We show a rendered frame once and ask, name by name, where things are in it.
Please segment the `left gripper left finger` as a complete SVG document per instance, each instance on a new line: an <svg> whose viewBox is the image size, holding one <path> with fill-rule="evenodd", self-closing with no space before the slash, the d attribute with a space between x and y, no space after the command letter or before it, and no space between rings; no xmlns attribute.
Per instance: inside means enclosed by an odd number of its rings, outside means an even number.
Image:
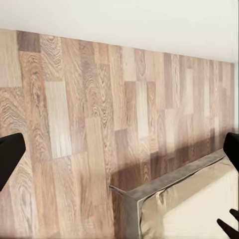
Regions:
<svg viewBox="0 0 239 239"><path fill-rule="evenodd" d="M21 132L0 138L0 192L26 152Z"/></svg>

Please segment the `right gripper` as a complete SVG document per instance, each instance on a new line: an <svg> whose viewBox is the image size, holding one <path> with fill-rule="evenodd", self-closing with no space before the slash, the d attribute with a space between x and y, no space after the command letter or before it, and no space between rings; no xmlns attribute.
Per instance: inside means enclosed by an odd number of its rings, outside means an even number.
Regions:
<svg viewBox="0 0 239 239"><path fill-rule="evenodd" d="M239 211L235 209L230 209L230 213L239 221ZM217 219L217 223L221 226L221 228L228 234L231 239L239 239L239 232L226 224L221 219Z"/></svg>

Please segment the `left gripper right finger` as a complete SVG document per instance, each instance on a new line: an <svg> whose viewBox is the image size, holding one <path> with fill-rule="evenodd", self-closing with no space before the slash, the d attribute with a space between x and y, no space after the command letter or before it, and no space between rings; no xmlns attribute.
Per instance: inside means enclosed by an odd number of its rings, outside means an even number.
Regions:
<svg viewBox="0 0 239 239"><path fill-rule="evenodd" d="M228 132L223 150L239 173L239 134Z"/></svg>

